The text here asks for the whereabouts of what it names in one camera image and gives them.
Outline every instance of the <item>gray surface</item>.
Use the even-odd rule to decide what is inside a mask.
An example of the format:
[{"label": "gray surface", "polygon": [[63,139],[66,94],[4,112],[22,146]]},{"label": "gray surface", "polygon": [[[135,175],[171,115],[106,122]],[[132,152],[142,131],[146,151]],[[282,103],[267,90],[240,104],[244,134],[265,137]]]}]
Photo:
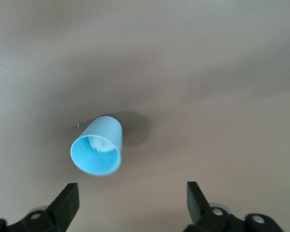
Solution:
[{"label": "gray surface", "polygon": [[[117,114],[119,171],[70,158]],[[186,182],[290,232],[290,1],[0,1],[0,217],[78,182],[68,231],[182,231]]]}]

